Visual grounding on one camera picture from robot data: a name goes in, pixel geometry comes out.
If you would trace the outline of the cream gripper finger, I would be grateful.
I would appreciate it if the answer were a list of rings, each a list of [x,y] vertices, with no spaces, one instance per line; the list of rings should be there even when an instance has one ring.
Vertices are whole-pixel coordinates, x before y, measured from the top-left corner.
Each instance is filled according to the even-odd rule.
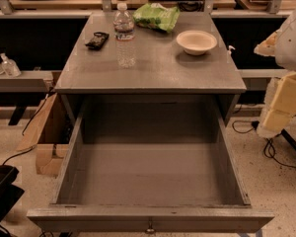
[[[291,117],[296,115],[296,72],[290,72],[279,80],[271,107]]]
[[[257,128],[258,136],[273,138],[284,129],[290,120],[291,116],[286,113],[275,110],[262,110]]]

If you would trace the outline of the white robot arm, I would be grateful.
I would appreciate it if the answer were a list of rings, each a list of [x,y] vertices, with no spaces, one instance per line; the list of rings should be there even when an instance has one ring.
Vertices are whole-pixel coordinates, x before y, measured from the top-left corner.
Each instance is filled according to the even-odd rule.
[[[277,65],[288,70],[281,78],[272,78],[266,87],[257,133],[272,138],[296,116],[296,9],[255,47],[254,53],[273,56]]]

